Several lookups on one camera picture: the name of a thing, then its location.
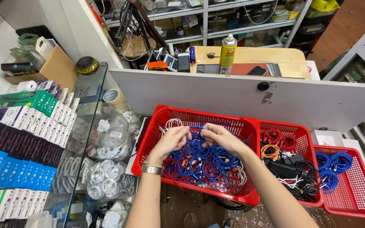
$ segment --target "foot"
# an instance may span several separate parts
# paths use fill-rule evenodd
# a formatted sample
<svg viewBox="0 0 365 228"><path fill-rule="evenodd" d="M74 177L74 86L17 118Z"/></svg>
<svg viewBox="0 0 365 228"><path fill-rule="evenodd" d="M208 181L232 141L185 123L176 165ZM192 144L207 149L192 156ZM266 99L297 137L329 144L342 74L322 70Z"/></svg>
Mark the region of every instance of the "foot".
<svg viewBox="0 0 365 228"><path fill-rule="evenodd" d="M227 220L227 226L231 227L231 228L239 228L239 225L236 223L235 219L229 219Z"/></svg>
<svg viewBox="0 0 365 228"><path fill-rule="evenodd" d="M198 228L197 216L192 212L188 212L184 217L184 226L185 228Z"/></svg>

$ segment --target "smartphone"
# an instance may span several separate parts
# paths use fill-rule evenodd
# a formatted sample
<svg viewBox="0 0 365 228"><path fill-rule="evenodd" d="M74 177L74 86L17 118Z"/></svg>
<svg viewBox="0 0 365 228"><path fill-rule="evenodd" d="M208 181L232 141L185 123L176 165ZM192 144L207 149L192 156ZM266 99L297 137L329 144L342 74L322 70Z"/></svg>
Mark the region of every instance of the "smartphone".
<svg viewBox="0 0 365 228"><path fill-rule="evenodd" d="M264 75L266 72L267 69L264 69L259 65L256 65L250 72L247 73L247 75Z"/></svg>

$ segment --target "hand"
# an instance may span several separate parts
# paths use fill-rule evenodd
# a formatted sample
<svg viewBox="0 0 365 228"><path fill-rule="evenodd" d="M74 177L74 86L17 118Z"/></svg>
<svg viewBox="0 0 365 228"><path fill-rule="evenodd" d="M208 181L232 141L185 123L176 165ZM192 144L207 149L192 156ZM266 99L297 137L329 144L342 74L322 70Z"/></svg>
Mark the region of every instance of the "hand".
<svg viewBox="0 0 365 228"><path fill-rule="evenodd" d="M246 144L226 130L223 126L207 123L201 130L201 136L205 137L202 147L211 147L218 144L236 157L242 157L248 151L254 153Z"/></svg>
<svg viewBox="0 0 365 228"><path fill-rule="evenodd" d="M162 165L171 151L180 150L186 143L186 139L192 140L189 126L171 127L152 149L147 158L150 165Z"/></svg>

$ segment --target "wristwatch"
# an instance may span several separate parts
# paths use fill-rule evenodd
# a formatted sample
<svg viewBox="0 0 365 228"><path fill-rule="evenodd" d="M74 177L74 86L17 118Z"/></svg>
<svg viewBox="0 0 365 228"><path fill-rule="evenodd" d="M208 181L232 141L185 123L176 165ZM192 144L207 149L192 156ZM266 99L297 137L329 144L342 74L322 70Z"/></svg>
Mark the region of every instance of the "wristwatch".
<svg viewBox="0 0 365 228"><path fill-rule="evenodd" d="M163 174L163 167L162 166L150 165L150 164L147 164L147 162L144 162L142 167L141 167L141 172L147 172L147 173L162 175Z"/></svg>

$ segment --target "yellow spray can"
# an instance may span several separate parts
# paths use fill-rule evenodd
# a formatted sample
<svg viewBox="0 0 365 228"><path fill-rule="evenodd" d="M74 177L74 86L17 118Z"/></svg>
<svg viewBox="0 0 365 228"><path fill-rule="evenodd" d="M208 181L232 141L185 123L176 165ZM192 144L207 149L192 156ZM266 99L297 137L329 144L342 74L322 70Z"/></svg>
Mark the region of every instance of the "yellow spray can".
<svg viewBox="0 0 365 228"><path fill-rule="evenodd" d="M230 74L233 65L234 52L236 50L237 40L232 34L222 41L222 50L220 51L220 61L218 73Z"/></svg>

